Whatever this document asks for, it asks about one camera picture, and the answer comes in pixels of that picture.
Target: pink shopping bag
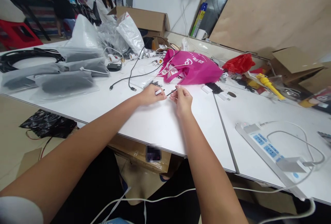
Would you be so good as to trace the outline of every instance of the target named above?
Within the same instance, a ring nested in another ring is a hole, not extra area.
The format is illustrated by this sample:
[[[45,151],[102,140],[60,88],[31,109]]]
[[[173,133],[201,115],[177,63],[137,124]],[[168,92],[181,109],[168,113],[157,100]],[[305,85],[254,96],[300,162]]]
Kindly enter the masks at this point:
[[[179,84],[191,85],[217,82],[224,72],[208,57],[195,52],[168,50],[164,58],[162,70],[167,66],[169,61],[169,65],[175,66],[178,72],[169,78],[165,76],[164,81],[167,83],[182,73],[186,76]]]

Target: left hand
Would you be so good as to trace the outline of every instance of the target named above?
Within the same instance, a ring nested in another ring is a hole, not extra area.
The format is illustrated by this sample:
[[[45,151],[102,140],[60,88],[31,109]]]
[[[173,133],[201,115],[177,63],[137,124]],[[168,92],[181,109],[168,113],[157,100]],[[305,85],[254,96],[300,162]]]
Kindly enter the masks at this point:
[[[150,105],[157,101],[165,100],[167,97],[163,89],[161,89],[161,93],[157,96],[155,95],[155,92],[159,89],[161,88],[150,84],[141,93],[137,94],[136,97],[139,100],[140,105]]]

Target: power strip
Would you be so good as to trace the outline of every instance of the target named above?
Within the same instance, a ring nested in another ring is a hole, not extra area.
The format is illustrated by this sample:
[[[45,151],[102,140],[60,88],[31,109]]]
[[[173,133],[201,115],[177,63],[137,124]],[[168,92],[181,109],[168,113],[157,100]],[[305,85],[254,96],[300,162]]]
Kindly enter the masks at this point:
[[[272,143],[266,139],[259,124],[237,123],[235,129],[260,155],[266,164],[279,177],[285,187],[291,187],[307,176],[310,171],[303,166],[301,158],[285,158]],[[302,201],[311,196],[305,195],[299,186],[289,189],[294,196]]]

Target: cup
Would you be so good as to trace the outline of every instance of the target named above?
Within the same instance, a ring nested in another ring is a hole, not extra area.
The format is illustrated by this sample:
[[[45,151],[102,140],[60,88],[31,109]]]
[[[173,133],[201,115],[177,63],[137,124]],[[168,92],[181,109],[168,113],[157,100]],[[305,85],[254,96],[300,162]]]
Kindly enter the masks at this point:
[[[205,39],[206,37],[207,37],[207,32],[205,31],[205,30],[202,30],[202,29],[199,29],[198,30],[198,33],[197,33],[197,35],[196,35],[196,38],[197,39]]]

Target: white table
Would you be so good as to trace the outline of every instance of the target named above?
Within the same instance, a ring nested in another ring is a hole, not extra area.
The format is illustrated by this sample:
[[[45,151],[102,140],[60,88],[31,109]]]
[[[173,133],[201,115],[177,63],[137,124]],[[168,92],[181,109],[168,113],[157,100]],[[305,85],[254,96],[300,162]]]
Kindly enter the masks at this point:
[[[231,91],[237,96],[236,98],[230,97],[230,101],[223,101],[216,96],[216,101],[234,154],[234,163],[239,170],[238,173],[254,181],[266,182],[276,187],[284,187],[276,174],[236,131],[235,125],[239,122],[253,124],[273,120],[289,121],[301,126],[307,133],[308,142],[321,150],[327,159],[327,162],[318,171],[313,172],[299,187],[307,195],[311,195],[316,200],[331,204],[331,160],[328,160],[331,156],[331,149],[325,144],[323,138],[317,134],[317,131],[330,133],[331,116],[312,108],[302,108],[299,105],[294,106],[280,101],[270,100],[258,94],[240,89],[240,87],[235,88],[219,82],[217,84],[223,90]],[[267,124],[263,128],[266,134],[276,130],[283,130],[297,135],[304,140],[303,132],[291,124],[274,123]],[[306,161],[311,161],[304,142],[284,133],[273,134],[269,139],[284,156],[302,156],[307,159]],[[321,155],[313,148],[311,148],[311,151],[315,161],[320,160]]]
[[[39,48],[54,48],[63,44],[64,42],[59,42],[39,46]],[[40,63],[40,59],[23,60],[20,61],[19,67],[28,67],[38,63]],[[100,90],[90,94],[71,97],[61,101],[41,103],[30,99],[38,90],[35,88],[11,94],[9,97],[69,119],[89,123],[129,97],[141,92],[141,89],[138,89],[137,92],[130,90],[127,81],[122,81],[116,84],[112,91],[109,90],[110,85],[121,79],[124,73],[130,72],[134,63],[135,61],[127,62],[121,71],[111,72],[109,78],[96,78],[95,81]],[[163,79],[158,77],[154,81],[159,81],[160,83]],[[162,85],[166,94],[174,89],[174,85],[166,85],[164,83]],[[192,112],[211,148],[224,169],[235,172],[213,95],[208,95],[202,91],[200,85],[187,86],[187,89],[193,96]],[[157,102],[151,106],[138,108],[121,128],[119,134],[142,143],[156,144],[166,151],[186,156],[183,135],[175,113],[175,104],[170,99]]]

